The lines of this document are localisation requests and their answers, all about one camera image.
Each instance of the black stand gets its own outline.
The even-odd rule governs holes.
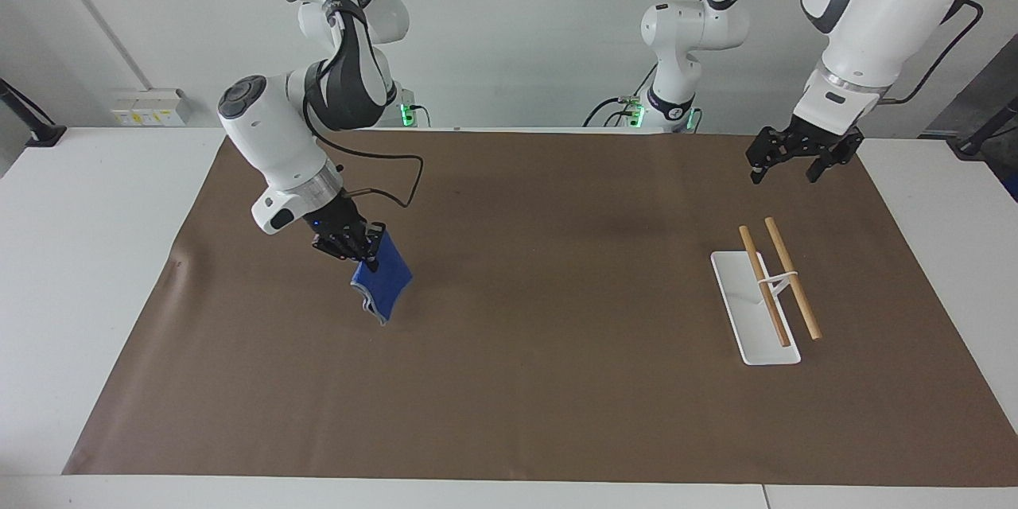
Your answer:
[[[32,129],[32,139],[25,143],[25,148],[54,147],[67,131],[65,125],[47,125],[40,121],[36,114],[33,114],[29,107],[25,107],[21,99],[14,95],[10,86],[7,86],[7,81],[3,81],[2,78],[0,78],[0,100],[3,100],[3,103],[7,104],[7,107],[10,107],[11,111],[14,111],[14,114],[29,125],[29,129]]]
[[[1008,121],[1011,121],[1015,115],[1018,115],[1018,97],[1008,102],[1003,110],[997,111],[997,114],[989,118],[989,121],[985,125],[978,128],[978,131],[968,136],[967,139],[960,139],[960,142],[959,139],[952,139],[948,144],[959,158],[971,160],[971,158],[975,158],[979,154],[982,144],[985,144],[986,139],[989,139],[997,131],[1000,131],[1000,128],[1004,127],[1004,124]]]

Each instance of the blue cloth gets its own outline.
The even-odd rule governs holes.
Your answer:
[[[1011,193],[1011,196],[1018,201],[1018,174],[1008,176],[1004,179],[1004,188]]]
[[[364,297],[364,310],[378,317],[382,326],[392,319],[392,309],[396,300],[402,294],[406,285],[410,284],[413,275],[403,258],[396,249],[396,244],[389,238],[389,232],[382,234],[382,244],[376,256],[379,270],[373,273],[366,265],[360,263],[353,271],[350,285]]]

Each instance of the white table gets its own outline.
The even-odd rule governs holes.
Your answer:
[[[1018,489],[59,476],[222,138],[72,129],[0,179],[0,507],[1018,507]],[[1018,206],[939,143],[860,155],[1018,428]]]

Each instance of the white wall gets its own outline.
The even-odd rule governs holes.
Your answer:
[[[36,0],[13,1],[24,12],[36,10]],[[215,103],[236,78],[295,69],[327,56],[302,37],[293,6],[282,0],[91,1],[152,84],[184,90],[199,111],[197,124],[215,124]],[[437,124],[575,125],[600,100],[635,88],[654,63],[639,38],[640,16],[647,5],[673,0],[403,1],[411,12],[410,35],[384,50],[396,78],[417,93]],[[984,23],[958,46],[921,96],[910,106],[876,111],[866,118],[865,132],[917,135],[1014,35],[1018,2],[978,1],[987,9]],[[706,110],[703,131],[755,132],[765,122],[783,127],[825,46],[798,0],[747,4],[753,27],[746,45],[700,56],[704,74],[697,104]],[[968,17],[964,12],[935,35],[895,93],[911,88]],[[78,84],[51,89],[40,99],[53,100],[59,90],[89,111],[68,121],[108,121],[95,110],[109,102],[95,92],[129,82],[129,70],[122,63],[107,63],[113,71],[95,62],[68,63],[66,44],[76,42],[69,41],[76,31],[51,30],[51,13],[30,20],[36,31],[55,37],[48,38],[47,48]],[[25,53],[24,42],[15,44],[0,53],[4,69],[12,50]],[[97,55],[108,53],[109,45],[99,38],[77,49]],[[24,64],[18,69],[23,81],[41,90],[54,76]]]
[[[0,76],[76,125],[109,124],[109,93],[140,88],[76,0],[0,0]]]

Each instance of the green light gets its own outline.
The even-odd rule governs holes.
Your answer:
[[[633,115],[629,118],[629,127],[639,127],[643,125],[643,115],[646,115],[646,107],[636,104],[636,111],[633,111]]]
[[[410,127],[414,124],[414,122],[416,122],[416,118],[413,117],[414,113],[413,110],[410,109],[410,106],[402,106],[401,104],[399,109],[400,111],[403,111],[403,125]]]
[[[698,107],[690,110],[689,118],[686,120],[686,131],[696,132],[701,118],[703,118],[703,110],[700,110]]]

